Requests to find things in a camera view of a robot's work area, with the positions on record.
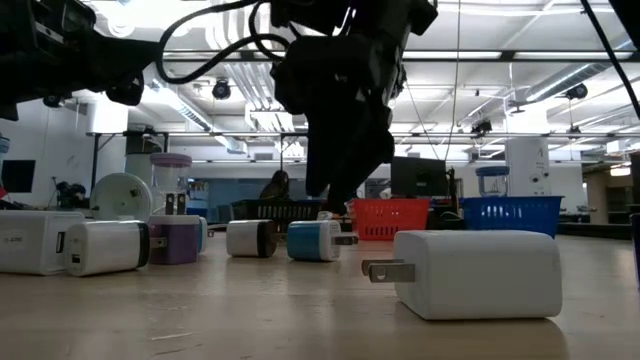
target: table surface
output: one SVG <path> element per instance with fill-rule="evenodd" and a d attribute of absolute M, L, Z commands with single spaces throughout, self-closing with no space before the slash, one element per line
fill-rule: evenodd
<path fill-rule="evenodd" d="M 360 274 L 390 243 L 304 263 L 232 259 L 216 236 L 196 264 L 0 275 L 0 359 L 640 359 L 630 242 L 559 237 L 557 318 L 426 322 Z"/>

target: round white object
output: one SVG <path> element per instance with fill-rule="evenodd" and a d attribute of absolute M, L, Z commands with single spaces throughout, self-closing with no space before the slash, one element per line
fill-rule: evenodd
<path fill-rule="evenodd" d="M 139 177 L 119 173 L 107 175 L 91 191 L 95 220 L 139 220 L 147 222 L 152 212 L 151 190 Z"/>

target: blue basket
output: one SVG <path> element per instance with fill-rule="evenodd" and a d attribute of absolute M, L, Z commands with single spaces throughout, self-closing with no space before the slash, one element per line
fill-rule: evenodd
<path fill-rule="evenodd" d="M 466 198 L 469 230 L 524 230 L 553 238 L 558 230 L 562 196 Z"/>

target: ceiling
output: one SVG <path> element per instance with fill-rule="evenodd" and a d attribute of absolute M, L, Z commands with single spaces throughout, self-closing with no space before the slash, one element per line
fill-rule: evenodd
<path fill-rule="evenodd" d="M 101 32 L 112 36 L 155 41 L 160 38 L 164 28 L 182 15 L 219 2 L 132 0 L 127 6 L 136 4 L 136 7 L 129 13 L 123 10 L 123 6 L 117 1 L 94 0 L 88 3 L 98 13 L 98 28 Z M 591 1 L 591 4 L 597 9 L 597 16 L 609 39 L 612 42 L 622 39 L 625 36 L 624 29 L 615 13 L 611 11 L 608 1 L 595 0 Z M 457 7 L 458 1 L 440 0 L 440 16 L 424 36 L 411 35 L 407 53 L 455 51 L 458 41 L 462 50 L 602 51 L 602 45 L 589 19 L 580 13 L 578 0 L 462 0 L 460 14 Z M 260 31 L 278 32 L 292 38 L 288 31 L 270 27 L 268 6 L 263 8 L 258 23 Z M 166 49 L 169 52 L 167 58 L 177 61 L 167 61 L 165 67 L 174 76 L 181 76 L 201 66 L 206 58 L 183 51 L 219 50 L 220 46 L 226 46 L 229 42 L 245 36 L 248 33 L 248 11 L 250 8 L 194 21 L 193 26 L 187 29 L 188 32 L 183 31 L 183 34 L 179 34 L 180 37 L 174 37 L 169 42 Z M 427 57 L 434 56 L 434 53 L 426 54 Z M 556 55 L 548 54 L 553 62 L 493 61 L 457 64 L 451 59 L 435 62 L 428 58 L 425 61 L 407 61 L 405 67 L 408 88 L 405 88 L 393 106 L 391 131 L 422 132 L 426 129 L 441 133 L 460 130 L 468 132 L 471 125 L 480 118 L 490 119 L 494 131 L 506 131 L 502 100 L 494 100 L 497 106 L 488 106 L 489 104 L 485 103 L 496 97 L 506 96 L 507 99 L 513 99 L 515 95 L 511 94 L 514 90 L 526 91 L 527 88 L 539 84 L 568 66 L 575 66 L 556 60 L 569 55 Z M 640 77 L 640 63 L 627 62 L 623 67 L 632 81 Z M 244 63 L 221 63 L 196 82 L 172 90 L 193 105 L 194 110 L 210 121 L 216 130 L 266 130 L 255 120 L 247 121 L 246 114 L 248 109 L 264 107 L 263 105 L 271 110 L 279 108 L 270 95 L 273 84 L 268 76 L 269 69 L 270 64 L 260 59 Z M 215 100 L 211 95 L 213 85 L 219 77 L 230 79 L 232 95 L 227 100 Z M 640 132 L 640 127 L 631 127 L 640 126 L 640 122 L 628 108 L 624 108 L 630 103 L 629 97 L 612 68 L 587 79 L 584 84 L 589 89 L 589 95 L 584 100 L 573 100 L 569 103 L 567 99 L 551 97 L 542 102 L 550 131 L 565 132 L 572 123 L 578 123 L 584 125 L 583 132 L 608 133 L 619 129 Z M 640 82 L 634 83 L 637 92 L 640 92 L 639 84 Z M 247 89 L 255 92 L 255 96 L 247 95 Z M 478 111 L 483 104 L 487 106 Z M 622 111 L 614 114 L 615 116 L 589 126 L 589 123 L 598 120 L 599 116 L 620 108 L 623 108 Z M 296 130 L 303 131 L 306 124 L 303 116 L 294 117 L 292 121 Z M 166 101 L 147 93 L 142 104 L 131 110 L 130 122 L 149 123 L 159 130 L 167 131 L 199 130 L 185 121 Z M 415 139 L 415 142 L 440 144 L 442 140 Z M 216 145 L 213 139 L 206 141 Z M 601 147 L 606 141 L 594 139 L 581 145 L 584 150 L 588 150 Z M 300 142 L 304 145 L 304 139 L 300 139 Z"/>

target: purple lid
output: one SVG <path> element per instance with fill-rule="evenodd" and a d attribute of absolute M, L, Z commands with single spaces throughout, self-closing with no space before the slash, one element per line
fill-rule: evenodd
<path fill-rule="evenodd" d="M 190 167 L 191 156 L 173 153 L 155 153 L 150 156 L 151 163 L 162 167 Z"/>

